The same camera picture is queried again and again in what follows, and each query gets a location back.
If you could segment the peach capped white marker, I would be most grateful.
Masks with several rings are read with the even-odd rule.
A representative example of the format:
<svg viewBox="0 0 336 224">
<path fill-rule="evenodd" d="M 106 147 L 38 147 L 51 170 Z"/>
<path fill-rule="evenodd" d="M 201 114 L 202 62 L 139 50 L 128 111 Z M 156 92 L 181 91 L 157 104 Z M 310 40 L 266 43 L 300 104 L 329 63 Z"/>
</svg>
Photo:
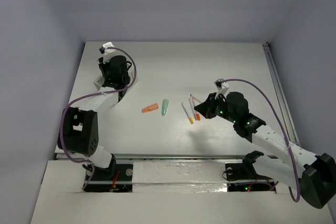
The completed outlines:
<svg viewBox="0 0 336 224">
<path fill-rule="evenodd" d="M 194 101 L 193 101 L 192 98 L 189 98 L 188 101 L 189 101 L 189 104 L 190 104 L 191 111 L 192 111 L 192 113 L 193 113 L 194 119 L 195 119 L 195 121 L 198 121 L 197 113 L 196 113 L 196 111 L 195 111 L 195 109 L 194 109 L 194 107 L 195 107 Z"/>
</svg>

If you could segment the yellow capped white marker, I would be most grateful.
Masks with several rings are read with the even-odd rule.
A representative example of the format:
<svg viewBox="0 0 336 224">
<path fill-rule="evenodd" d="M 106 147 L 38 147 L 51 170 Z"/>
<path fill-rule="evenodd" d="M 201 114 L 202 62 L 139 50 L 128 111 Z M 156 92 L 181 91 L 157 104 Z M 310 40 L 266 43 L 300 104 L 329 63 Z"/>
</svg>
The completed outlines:
<svg viewBox="0 0 336 224">
<path fill-rule="evenodd" d="M 186 107 L 185 107 L 185 105 L 184 105 L 183 102 L 181 103 L 181 106 L 182 106 L 182 109 L 183 109 L 184 113 L 186 114 L 186 116 L 187 116 L 189 122 L 190 122 L 191 124 L 194 124 L 194 121 L 193 121 L 192 117 L 190 116 L 190 114 L 188 113 L 188 111 L 187 111 L 187 109 L 186 109 Z"/>
</svg>

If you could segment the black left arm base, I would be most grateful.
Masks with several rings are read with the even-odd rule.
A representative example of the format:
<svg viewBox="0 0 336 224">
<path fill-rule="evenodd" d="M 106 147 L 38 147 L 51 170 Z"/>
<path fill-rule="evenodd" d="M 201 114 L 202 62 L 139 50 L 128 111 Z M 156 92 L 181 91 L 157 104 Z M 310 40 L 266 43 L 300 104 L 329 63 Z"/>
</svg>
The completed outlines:
<svg viewBox="0 0 336 224">
<path fill-rule="evenodd" d="M 107 168 L 95 167 L 90 180 L 91 167 L 83 165 L 86 169 L 84 191 L 88 193 L 131 193 L 133 163 L 118 162 L 113 155 Z"/>
</svg>

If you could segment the orange capped white marker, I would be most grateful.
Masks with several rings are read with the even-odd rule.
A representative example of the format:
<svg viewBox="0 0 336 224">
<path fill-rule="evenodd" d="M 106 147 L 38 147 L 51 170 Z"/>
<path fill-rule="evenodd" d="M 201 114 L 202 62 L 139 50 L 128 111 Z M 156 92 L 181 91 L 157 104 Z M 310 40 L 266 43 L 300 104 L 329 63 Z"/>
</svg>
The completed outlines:
<svg viewBox="0 0 336 224">
<path fill-rule="evenodd" d="M 192 110 L 193 110 L 193 114 L 194 114 L 194 117 L 195 117 L 195 120 L 196 121 L 199 121 L 201 118 L 200 118 L 200 115 L 199 113 L 195 110 L 195 100 L 192 99 Z"/>
</svg>

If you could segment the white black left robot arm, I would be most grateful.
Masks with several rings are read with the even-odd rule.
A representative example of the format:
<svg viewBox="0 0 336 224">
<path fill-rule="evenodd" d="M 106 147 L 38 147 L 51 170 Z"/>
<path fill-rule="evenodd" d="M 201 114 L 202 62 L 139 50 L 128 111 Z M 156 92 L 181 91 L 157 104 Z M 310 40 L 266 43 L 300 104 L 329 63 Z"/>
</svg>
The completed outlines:
<svg viewBox="0 0 336 224">
<path fill-rule="evenodd" d="M 115 156 L 99 143 L 99 116 L 116 106 L 136 82 L 134 62 L 117 54 L 100 57 L 98 91 L 70 102 L 61 116 L 57 146 L 68 156 L 80 154 L 91 175 L 111 179 L 116 174 Z"/>
</svg>

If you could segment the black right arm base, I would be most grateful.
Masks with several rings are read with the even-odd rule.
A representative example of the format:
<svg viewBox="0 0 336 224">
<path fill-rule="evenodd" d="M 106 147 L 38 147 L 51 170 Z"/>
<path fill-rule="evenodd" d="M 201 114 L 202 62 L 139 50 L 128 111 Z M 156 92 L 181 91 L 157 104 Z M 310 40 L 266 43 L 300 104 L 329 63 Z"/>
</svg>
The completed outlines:
<svg viewBox="0 0 336 224">
<path fill-rule="evenodd" d="M 248 153 L 241 163 L 227 163 L 222 177 L 227 181 L 228 192 L 272 191 L 276 192 L 277 182 L 256 173 L 253 164 L 263 157 L 260 151 Z"/>
</svg>

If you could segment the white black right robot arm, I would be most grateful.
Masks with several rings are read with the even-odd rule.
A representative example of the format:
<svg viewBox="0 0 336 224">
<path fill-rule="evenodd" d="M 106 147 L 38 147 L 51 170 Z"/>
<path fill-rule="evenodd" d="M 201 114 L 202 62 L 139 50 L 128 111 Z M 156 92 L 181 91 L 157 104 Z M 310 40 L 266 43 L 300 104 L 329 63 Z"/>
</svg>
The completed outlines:
<svg viewBox="0 0 336 224">
<path fill-rule="evenodd" d="M 219 116 L 233 123 L 234 131 L 242 138 L 270 152 L 277 162 L 254 151 L 244 158 L 241 171 L 248 178 L 256 175 L 271 177 L 296 189 L 311 206 L 321 209 L 335 196 L 335 160 L 287 143 L 265 121 L 250 113 L 248 101 L 239 92 L 227 96 L 211 93 L 195 107 L 206 119 Z"/>
</svg>

